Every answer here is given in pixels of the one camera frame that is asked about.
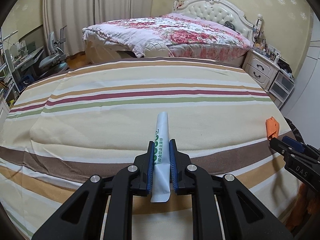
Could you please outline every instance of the tufted headboard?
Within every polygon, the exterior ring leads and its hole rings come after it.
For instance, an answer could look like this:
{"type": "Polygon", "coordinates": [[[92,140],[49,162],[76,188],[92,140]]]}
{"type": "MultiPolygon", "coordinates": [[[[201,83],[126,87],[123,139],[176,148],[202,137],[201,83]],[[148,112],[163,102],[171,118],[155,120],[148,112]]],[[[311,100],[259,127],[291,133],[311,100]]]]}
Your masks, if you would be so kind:
{"type": "Polygon", "coordinates": [[[237,32],[252,41],[253,24],[244,17],[244,12],[226,0],[185,0],[173,3],[174,13],[190,13],[204,20],[224,24],[231,22],[237,32]]]}

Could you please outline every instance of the bed post finial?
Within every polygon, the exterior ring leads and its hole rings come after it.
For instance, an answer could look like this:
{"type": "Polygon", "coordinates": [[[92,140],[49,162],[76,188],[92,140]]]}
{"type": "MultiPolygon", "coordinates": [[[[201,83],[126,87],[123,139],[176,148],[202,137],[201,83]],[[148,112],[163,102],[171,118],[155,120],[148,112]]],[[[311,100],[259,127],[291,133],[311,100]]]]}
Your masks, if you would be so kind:
{"type": "Polygon", "coordinates": [[[179,0],[174,0],[172,11],[174,12],[178,6],[179,6],[179,0]]]}

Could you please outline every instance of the beige curtain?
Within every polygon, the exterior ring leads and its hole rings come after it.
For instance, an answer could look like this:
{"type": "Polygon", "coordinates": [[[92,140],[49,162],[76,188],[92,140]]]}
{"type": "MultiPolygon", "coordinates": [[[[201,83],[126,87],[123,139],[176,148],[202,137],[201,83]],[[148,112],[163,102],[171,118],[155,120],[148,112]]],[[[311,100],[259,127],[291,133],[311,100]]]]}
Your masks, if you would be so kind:
{"type": "Polygon", "coordinates": [[[43,0],[44,32],[47,39],[54,31],[60,37],[60,28],[65,28],[65,53],[74,55],[84,51],[82,28],[94,24],[94,0],[43,0]]]}
{"type": "Polygon", "coordinates": [[[150,17],[152,0],[43,0],[45,38],[65,28],[65,53],[84,51],[82,28],[118,19],[150,17]]]}

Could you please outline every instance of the green stripe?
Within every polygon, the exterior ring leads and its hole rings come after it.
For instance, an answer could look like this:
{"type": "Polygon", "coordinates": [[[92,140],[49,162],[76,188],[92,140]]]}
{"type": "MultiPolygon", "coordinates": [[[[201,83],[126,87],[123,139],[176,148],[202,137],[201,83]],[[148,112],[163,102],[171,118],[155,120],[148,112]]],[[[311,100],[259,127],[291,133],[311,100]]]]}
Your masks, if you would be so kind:
{"type": "Polygon", "coordinates": [[[9,116],[7,118],[18,118],[33,114],[39,114],[41,111],[44,113],[55,113],[68,110],[76,110],[82,108],[91,107],[102,107],[102,106],[117,106],[117,105],[133,105],[133,104],[159,104],[159,103],[198,103],[198,102],[244,102],[244,101],[262,101],[271,102],[272,100],[268,98],[255,98],[255,97],[198,97],[198,98],[143,98],[143,99],[133,99],[133,100],[120,100],[120,101],[107,101],[107,102],[93,102],[87,104],[77,104],[70,106],[57,106],[54,108],[43,108],[42,110],[26,112],[23,114],[17,114],[9,116]]]}
{"type": "Polygon", "coordinates": [[[23,230],[25,231],[30,237],[33,236],[33,233],[29,231],[24,225],[22,225],[8,210],[6,211],[8,216],[23,230]]]}

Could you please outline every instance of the metal screw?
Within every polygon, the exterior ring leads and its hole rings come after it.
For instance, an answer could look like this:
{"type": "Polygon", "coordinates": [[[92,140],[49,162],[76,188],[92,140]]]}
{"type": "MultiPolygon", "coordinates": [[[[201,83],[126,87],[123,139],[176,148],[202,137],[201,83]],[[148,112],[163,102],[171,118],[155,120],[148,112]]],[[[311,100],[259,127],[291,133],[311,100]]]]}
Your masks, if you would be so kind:
{"type": "Polygon", "coordinates": [[[128,167],[128,171],[130,171],[130,172],[135,172],[135,171],[137,171],[137,169],[138,169],[138,167],[136,165],[131,165],[128,167]]]}
{"type": "Polygon", "coordinates": [[[195,166],[195,165],[193,165],[193,164],[190,164],[190,165],[187,166],[187,169],[188,169],[189,171],[195,171],[195,170],[197,169],[197,166],[195,166]]]}
{"type": "Polygon", "coordinates": [[[224,176],[224,178],[227,181],[234,181],[235,180],[235,176],[233,176],[232,174],[227,174],[226,176],[224,176]]]}
{"type": "Polygon", "coordinates": [[[100,177],[98,175],[93,175],[91,178],[90,178],[90,181],[91,182],[98,182],[100,180],[100,177]]]}

